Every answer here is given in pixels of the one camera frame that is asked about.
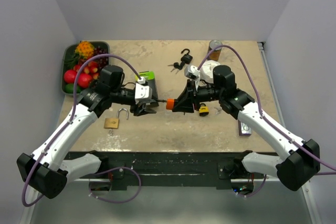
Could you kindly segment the yellow padlock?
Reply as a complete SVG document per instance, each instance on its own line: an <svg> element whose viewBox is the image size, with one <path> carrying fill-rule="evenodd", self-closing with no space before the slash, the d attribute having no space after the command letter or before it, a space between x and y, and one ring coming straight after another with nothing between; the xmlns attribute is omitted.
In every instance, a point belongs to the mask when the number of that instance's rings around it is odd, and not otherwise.
<svg viewBox="0 0 336 224"><path fill-rule="evenodd" d="M209 115L209 108L205 103L201 103L199 108L199 116L207 116L207 115Z"/></svg>

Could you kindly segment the orange padlock with keys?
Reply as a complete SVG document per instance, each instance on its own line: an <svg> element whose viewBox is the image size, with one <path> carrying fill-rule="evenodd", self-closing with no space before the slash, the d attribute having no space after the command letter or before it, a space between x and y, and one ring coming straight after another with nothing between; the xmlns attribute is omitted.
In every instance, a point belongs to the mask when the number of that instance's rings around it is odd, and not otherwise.
<svg viewBox="0 0 336 224"><path fill-rule="evenodd" d="M175 105L175 100L174 99L157 99L157 102L165 103L166 104L166 109L167 110L173 110L174 105Z"/></svg>

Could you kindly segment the silver keys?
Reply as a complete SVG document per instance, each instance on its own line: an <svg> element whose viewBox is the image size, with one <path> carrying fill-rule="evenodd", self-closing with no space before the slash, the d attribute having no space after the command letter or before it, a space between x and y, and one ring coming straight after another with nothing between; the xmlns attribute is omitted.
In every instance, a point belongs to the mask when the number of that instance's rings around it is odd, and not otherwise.
<svg viewBox="0 0 336 224"><path fill-rule="evenodd" d="M214 107L214 109L216 110L215 111L215 114L218 115L221 113L222 109L221 108L218 108L218 107Z"/></svg>

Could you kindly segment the black padlock with keys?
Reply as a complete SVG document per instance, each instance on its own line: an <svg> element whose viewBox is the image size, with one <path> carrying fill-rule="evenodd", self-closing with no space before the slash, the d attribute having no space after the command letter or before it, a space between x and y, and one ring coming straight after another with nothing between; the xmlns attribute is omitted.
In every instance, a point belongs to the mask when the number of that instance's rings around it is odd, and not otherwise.
<svg viewBox="0 0 336 224"><path fill-rule="evenodd" d="M193 60L193 56L190 55L190 50L188 48L185 48L181 51L181 59L180 62L174 62L173 64L170 64L169 67L173 67L171 72L176 70L176 73L181 71L185 65L189 65L191 61Z"/></svg>

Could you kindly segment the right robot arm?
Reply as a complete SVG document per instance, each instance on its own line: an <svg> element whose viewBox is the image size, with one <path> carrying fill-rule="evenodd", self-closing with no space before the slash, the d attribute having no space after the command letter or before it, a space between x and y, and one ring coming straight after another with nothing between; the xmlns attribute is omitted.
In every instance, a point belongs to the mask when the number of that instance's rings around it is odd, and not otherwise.
<svg viewBox="0 0 336 224"><path fill-rule="evenodd" d="M270 175L297 191L320 171L320 146L315 140L305 141L270 118L248 93L237 88L229 66L218 65L212 73L213 82L200 87L201 73L195 66L188 67L185 89L177 99L167 100L166 109L193 113L200 110L203 102L218 101L223 111L250 127L277 153L270 156L244 152L234 165L237 177L246 178L251 173Z"/></svg>

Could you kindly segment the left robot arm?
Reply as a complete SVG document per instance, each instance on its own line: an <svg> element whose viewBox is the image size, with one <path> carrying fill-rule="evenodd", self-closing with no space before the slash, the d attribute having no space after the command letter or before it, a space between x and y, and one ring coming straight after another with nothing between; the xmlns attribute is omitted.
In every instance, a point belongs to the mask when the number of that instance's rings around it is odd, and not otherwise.
<svg viewBox="0 0 336 224"><path fill-rule="evenodd" d="M146 108L152 98L152 89L146 79L140 77L134 89L125 88L123 81L121 67L105 66L99 78L79 93L68 116L48 140L32 154L19 156L17 166L25 187L30 186L53 199L75 179L90 174L103 178L108 174L109 159L97 151L73 160L65 157L82 133L112 104L130 106L135 116L154 112Z"/></svg>

